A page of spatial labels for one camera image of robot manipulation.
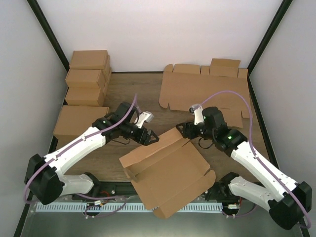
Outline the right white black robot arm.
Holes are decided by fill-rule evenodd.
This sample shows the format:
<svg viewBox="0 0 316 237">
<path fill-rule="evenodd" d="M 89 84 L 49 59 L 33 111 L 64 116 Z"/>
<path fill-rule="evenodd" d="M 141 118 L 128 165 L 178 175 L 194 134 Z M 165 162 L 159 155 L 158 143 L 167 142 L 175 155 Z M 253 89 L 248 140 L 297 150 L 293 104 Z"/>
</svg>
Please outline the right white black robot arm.
<svg viewBox="0 0 316 237">
<path fill-rule="evenodd" d="M 292 229 L 311 210 L 311 186 L 285 175 L 253 148 L 239 130 L 228 128 L 217 107 L 204 109 L 193 105 L 189 111 L 194 115 L 194 121 L 176 125 L 183 138 L 211 140 L 218 150 L 240 163 L 261 182 L 257 185 L 232 175 L 230 181 L 219 187 L 223 198 L 239 196 L 253 202 L 268 211 L 285 230 Z"/>
</svg>

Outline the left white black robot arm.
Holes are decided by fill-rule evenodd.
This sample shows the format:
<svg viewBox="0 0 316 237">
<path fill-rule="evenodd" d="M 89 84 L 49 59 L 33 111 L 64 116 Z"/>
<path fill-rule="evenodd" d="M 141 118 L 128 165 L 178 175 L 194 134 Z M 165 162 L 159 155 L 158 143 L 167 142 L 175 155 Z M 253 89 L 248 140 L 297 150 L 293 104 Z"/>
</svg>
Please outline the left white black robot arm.
<svg viewBox="0 0 316 237">
<path fill-rule="evenodd" d="M 153 119 L 153 114 L 139 112 L 134 104 L 122 102 L 115 112 L 98 118 L 78 138 L 64 147 L 41 157 L 38 154 L 29 160 L 25 190 L 30 191 L 39 202 L 50 204 L 60 196 L 76 194 L 83 198 L 100 198 L 100 181 L 91 173 L 66 175 L 78 161 L 92 151 L 119 137 L 148 146 L 159 141 L 158 136 L 144 127 Z"/>
</svg>

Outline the large front folded cardboard box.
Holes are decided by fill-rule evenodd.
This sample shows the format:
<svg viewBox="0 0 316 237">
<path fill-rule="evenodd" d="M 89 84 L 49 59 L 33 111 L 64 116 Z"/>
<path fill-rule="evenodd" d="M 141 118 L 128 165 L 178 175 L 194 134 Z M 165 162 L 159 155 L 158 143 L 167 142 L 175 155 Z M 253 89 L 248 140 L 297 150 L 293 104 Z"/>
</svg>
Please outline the large front folded cardboard box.
<svg viewBox="0 0 316 237">
<path fill-rule="evenodd" d="M 62 107 L 53 135 L 58 140 L 74 140 L 83 134 L 93 122 L 108 113 L 108 107 Z"/>
</svg>

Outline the stack of flat cardboard blanks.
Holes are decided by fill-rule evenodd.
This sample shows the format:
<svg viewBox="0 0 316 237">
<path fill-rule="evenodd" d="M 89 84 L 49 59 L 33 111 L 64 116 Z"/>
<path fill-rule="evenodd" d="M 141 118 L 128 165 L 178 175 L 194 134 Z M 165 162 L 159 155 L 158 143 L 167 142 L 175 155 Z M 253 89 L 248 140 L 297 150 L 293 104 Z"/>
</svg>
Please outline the stack of flat cardboard blanks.
<svg viewBox="0 0 316 237">
<path fill-rule="evenodd" d="M 159 104 L 171 110 L 188 111 L 194 104 L 215 106 L 228 126 L 242 128 L 250 117 L 248 69 L 239 60 L 212 59 L 210 66 L 169 64 L 164 68 Z"/>
</svg>

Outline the black aluminium frame rail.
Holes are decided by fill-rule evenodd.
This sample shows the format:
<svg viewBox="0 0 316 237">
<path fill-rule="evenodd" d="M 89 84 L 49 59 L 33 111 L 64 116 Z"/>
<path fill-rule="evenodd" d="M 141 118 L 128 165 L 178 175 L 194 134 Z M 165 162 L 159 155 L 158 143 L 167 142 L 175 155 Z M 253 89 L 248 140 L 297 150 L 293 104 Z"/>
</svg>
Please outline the black aluminium frame rail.
<svg viewBox="0 0 316 237">
<path fill-rule="evenodd" d="M 32 193 L 38 198 L 42 204 L 49 204 L 57 200 L 62 196 L 71 196 L 74 200 L 82 199 L 84 201 L 99 200 L 102 197 L 114 197 L 114 196 L 137 196 L 137 192 L 134 189 L 131 182 L 105 182 L 95 181 L 92 184 L 92 188 L 87 193 L 84 192 L 85 187 L 83 184 L 66 184 L 61 182 L 60 186 L 53 186 L 43 191 L 32 191 Z"/>
</svg>

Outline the right black corner post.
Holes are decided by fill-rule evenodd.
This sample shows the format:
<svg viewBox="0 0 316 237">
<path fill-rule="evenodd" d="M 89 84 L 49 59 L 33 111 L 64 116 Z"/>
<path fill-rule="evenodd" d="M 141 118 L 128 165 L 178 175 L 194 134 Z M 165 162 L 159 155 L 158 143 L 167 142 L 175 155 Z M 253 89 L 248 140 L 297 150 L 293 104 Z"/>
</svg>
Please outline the right black corner post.
<svg viewBox="0 0 316 237">
<path fill-rule="evenodd" d="M 286 12 L 290 8 L 293 0 L 283 0 L 277 9 L 271 23 L 269 24 L 259 46 L 257 47 L 250 63 L 248 64 L 248 75 L 251 75 L 253 70 L 255 69 L 258 61 L 260 60 L 262 54 L 264 53 L 267 45 L 269 44 L 270 40 L 272 39 L 274 33 L 276 32 L 278 26 L 280 25 L 282 19 L 284 18 Z"/>
</svg>

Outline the black corner post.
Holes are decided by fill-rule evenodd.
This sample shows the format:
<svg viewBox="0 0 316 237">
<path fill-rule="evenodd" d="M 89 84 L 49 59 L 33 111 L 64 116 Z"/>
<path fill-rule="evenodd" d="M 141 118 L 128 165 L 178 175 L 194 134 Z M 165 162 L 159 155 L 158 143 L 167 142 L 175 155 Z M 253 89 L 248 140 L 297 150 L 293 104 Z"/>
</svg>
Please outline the black corner post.
<svg viewBox="0 0 316 237">
<path fill-rule="evenodd" d="M 53 49 L 55 50 L 59 60 L 61 61 L 64 69 L 68 72 L 69 71 L 69 61 L 57 39 L 55 36 L 48 20 L 46 19 L 45 14 L 43 13 L 39 3 L 37 0 L 27 0 L 28 5 L 30 6 L 32 12 L 34 13 L 35 17 L 37 18 L 40 26 L 42 27 L 44 33 L 46 34 L 48 40 L 50 41 Z"/>
<path fill-rule="evenodd" d="M 284 18 L 286 12 L 290 8 L 293 0 L 283 0 L 277 9 L 271 23 L 269 24 L 259 46 L 257 47 L 250 63 L 248 64 L 248 75 L 251 75 L 253 70 L 255 69 L 258 61 L 260 60 L 262 54 L 264 53 L 267 45 L 269 44 L 270 40 L 272 39 L 274 33 L 276 32 L 278 26 L 280 25 L 282 19 Z"/>
</svg>

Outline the left black corner post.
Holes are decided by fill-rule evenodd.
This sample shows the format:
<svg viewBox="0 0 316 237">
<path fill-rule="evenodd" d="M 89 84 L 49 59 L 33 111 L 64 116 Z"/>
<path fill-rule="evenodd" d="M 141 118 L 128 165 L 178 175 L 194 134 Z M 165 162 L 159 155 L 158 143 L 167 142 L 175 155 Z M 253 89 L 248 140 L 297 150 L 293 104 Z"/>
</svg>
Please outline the left black corner post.
<svg viewBox="0 0 316 237">
<path fill-rule="evenodd" d="M 40 26 L 42 27 L 44 33 L 46 34 L 48 40 L 50 41 L 53 49 L 55 50 L 59 60 L 61 61 L 64 69 L 68 72 L 69 71 L 69 61 L 57 39 L 55 36 L 48 20 L 46 19 L 45 14 L 43 13 L 39 3 L 37 0 L 27 0 L 28 5 L 30 6 L 32 12 L 34 13 L 35 17 L 37 18 Z"/>
</svg>

